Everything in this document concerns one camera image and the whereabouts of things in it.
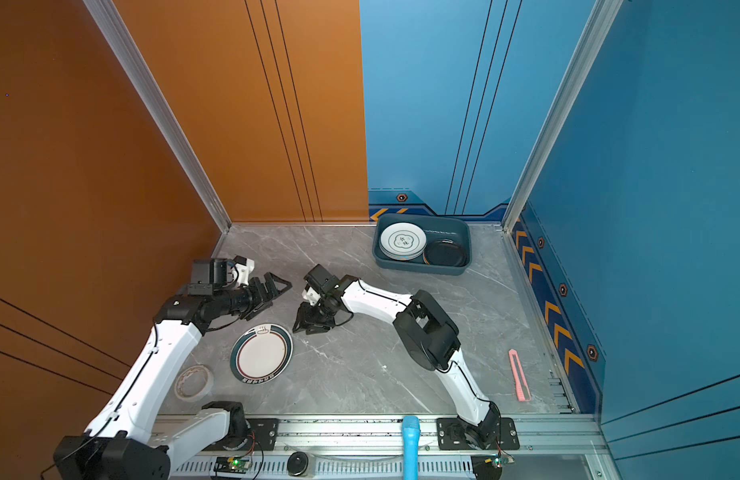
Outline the white plate dark rim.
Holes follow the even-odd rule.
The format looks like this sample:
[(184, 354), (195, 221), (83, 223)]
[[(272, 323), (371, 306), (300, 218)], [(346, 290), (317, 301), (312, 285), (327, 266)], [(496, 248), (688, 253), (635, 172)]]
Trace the white plate dark rim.
[(292, 334), (285, 327), (267, 323), (246, 331), (234, 344), (230, 369), (242, 383), (272, 381), (289, 365), (294, 354)]

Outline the large white flower plate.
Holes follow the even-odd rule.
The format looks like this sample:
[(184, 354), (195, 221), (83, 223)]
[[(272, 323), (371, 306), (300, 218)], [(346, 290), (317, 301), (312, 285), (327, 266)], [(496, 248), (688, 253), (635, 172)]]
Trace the large white flower plate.
[(397, 222), (380, 233), (380, 250), (397, 261), (410, 261), (420, 256), (428, 243), (424, 230), (409, 222)]

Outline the black plate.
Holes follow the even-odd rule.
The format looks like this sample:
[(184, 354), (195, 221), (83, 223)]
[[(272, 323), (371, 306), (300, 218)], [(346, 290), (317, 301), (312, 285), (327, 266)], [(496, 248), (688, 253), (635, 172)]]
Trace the black plate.
[(435, 240), (423, 252), (424, 263), (434, 266), (461, 267), (467, 263), (466, 249), (451, 239)]

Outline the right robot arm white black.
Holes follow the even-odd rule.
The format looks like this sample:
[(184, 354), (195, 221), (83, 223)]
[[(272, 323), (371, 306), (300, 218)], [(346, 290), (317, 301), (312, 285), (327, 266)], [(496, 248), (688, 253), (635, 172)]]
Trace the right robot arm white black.
[(412, 360), (437, 374), (454, 402), (467, 441), (481, 450), (500, 446), (500, 409), (471, 373), (458, 326), (429, 292), (383, 290), (352, 275), (339, 278), (320, 264), (304, 280), (295, 333), (327, 333), (341, 325), (336, 320), (340, 312), (350, 318), (357, 314), (373, 317), (392, 326)]

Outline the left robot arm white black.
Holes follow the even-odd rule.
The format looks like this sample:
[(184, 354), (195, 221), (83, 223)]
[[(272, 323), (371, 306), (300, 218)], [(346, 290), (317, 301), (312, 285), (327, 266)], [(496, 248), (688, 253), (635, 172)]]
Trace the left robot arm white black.
[(197, 260), (191, 279), (153, 319), (145, 347), (125, 379), (83, 434), (66, 436), (53, 455), (64, 479), (167, 479), (206, 447), (251, 443), (244, 407), (212, 402), (160, 440), (152, 432), (181, 367), (213, 322), (250, 319), (291, 289), (271, 272), (254, 276), (255, 263), (237, 256)]

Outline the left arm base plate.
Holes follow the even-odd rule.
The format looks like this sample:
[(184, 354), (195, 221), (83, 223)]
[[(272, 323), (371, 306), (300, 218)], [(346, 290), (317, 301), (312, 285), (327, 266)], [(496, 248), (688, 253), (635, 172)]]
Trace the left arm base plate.
[(221, 440), (203, 449), (203, 452), (244, 453), (251, 449), (273, 451), (276, 445), (280, 420), (274, 417), (247, 418), (246, 435), (239, 440)]

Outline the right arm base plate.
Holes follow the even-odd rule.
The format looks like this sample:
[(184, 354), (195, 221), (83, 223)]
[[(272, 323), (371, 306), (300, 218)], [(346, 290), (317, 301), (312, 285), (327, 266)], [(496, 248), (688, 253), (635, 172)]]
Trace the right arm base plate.
[(440, 450), (517, 451), (521, 448), (518, 430), (512, 418), (503, 417), (498, 430), (483, 434), (481, 430), (458, 417), (436, 420)]

